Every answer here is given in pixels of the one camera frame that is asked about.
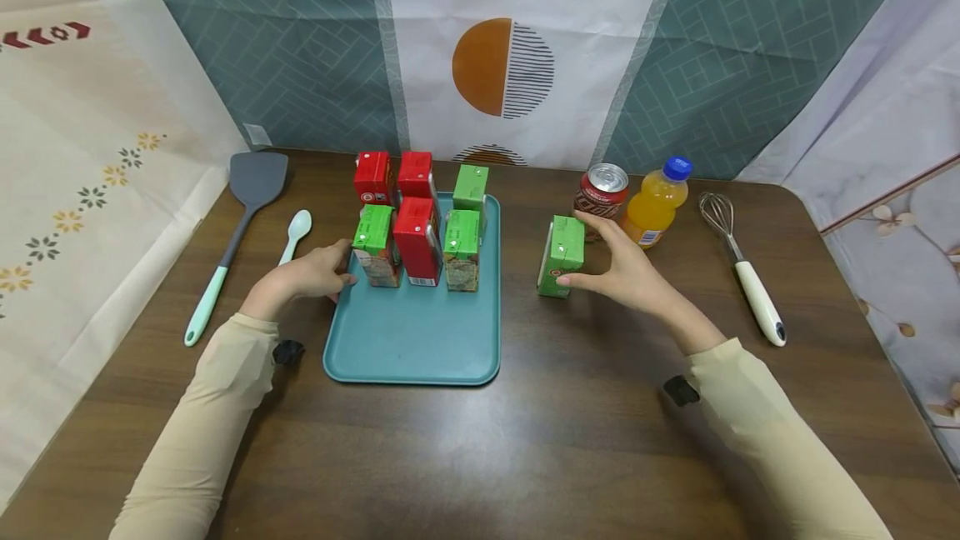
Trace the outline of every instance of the gray spatula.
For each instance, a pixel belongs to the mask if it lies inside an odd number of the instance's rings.
[[[233,232],[233,237],[230,238],[226,253],[223,254],[217,270],[214,271],[207,290],[204,290],[197,310],[193,312],[193,317],[190,317],[190,323],[186,326],[186,333],[183,336],[184,344],[193,346],[203,335],[203,329],[210,320],[210,313],[213,313],[213,306],[223,286],[223,279],[227,276],[230,262],[238,251],[240,238],[247,231],[247,225],[250,225],[253,214],[279,197],[286,178],[286,155],[275,152],[241,152],[230,157],[230,192],[247,207],[247,211],[242,214],[242,219]]]

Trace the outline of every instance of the white whisk handle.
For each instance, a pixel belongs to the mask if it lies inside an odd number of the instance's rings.
[[[783,321],[779,318],[777,308],[774,302],[770,300],[770,294],[763,287],[763,282],[753,269],[749,261],[741,261],[733,266],[737,269],[737,275],[740,278],[740,285],[747,295],[747,302],[750,302],[750,308],[753,310],[753,316],[757,319],[763,336],[770,340],[774,346],[783,346],[786,344],[786,328]]]

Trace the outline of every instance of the beige sleeve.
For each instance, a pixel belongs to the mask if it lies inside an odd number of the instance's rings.
[[[690,362],[689,382],[700,392],[710,427],[757,474],[792,538],[891,538],[770,370],[738,339]]]
[[[110,540],[203,540],[253,409],[271,390],[276,323],[233,315],[133,483]]]

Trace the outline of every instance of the orange juice bottle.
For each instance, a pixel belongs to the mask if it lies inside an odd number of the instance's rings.
[[[670,157],[663,169],[643,179],[640,192],[627,204],[620,227],[643,250],[659,242],[673,223],[677,209],[687,200],[687,178],[693,165],[683,157]]]

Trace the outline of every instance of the plastic tray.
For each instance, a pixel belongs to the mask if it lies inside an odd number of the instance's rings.
[[[446,219],[453,195],[440,192]],[[500,369],[500,203],[487,195],[477,292],[437,287],[372,287],[350,257],[356,285],[343,290],[333,315],[323,369],[339,382],[480,386]],[[441,238],[446,223],[441,223]]]

